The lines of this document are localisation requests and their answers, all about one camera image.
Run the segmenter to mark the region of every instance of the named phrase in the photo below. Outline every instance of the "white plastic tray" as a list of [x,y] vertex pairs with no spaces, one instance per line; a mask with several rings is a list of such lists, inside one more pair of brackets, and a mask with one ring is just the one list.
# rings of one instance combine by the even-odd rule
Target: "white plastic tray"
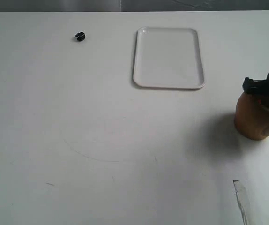
[[133,80],[141,87],[150,88],[203,87],[197,32],[189,28],[140,28]]

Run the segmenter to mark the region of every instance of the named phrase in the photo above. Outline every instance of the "brown cup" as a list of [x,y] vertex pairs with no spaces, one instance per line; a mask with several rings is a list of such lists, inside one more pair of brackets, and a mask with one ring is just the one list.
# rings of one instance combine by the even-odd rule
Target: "brown cup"
[[269,109],[254,96],[243,93],[237,103],[234,124],[243,136],[263,140],[269,136]]

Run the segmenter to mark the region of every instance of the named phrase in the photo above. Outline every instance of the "white table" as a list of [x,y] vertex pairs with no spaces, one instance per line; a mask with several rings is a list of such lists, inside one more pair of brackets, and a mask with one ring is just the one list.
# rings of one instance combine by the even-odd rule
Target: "white table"
[[[136,87],[142,26],[197,30],[205,87]],[[269,11],[0,13],[0,225],[241,225],[232,180],[269,224],[269,138],[232,123],[268,71]]]

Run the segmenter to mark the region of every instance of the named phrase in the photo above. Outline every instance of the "white tabletop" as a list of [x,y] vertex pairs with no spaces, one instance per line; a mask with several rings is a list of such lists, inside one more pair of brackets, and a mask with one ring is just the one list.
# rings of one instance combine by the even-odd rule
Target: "white tabletop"
[[[197,30],[205,87],[135,86],[143,26]],[[269,138],[232,122],[268,71],[269,11],[0,13],[0,225],[241,225],[233,180],[269,224]]]

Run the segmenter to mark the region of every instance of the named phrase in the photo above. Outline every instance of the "white tray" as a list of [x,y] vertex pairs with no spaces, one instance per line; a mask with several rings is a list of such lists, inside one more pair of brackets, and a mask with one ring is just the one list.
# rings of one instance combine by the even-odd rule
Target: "white tray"
[[150,88],[203,87],[197,32],[188,28],[140,28],[133,80],[141,87]]

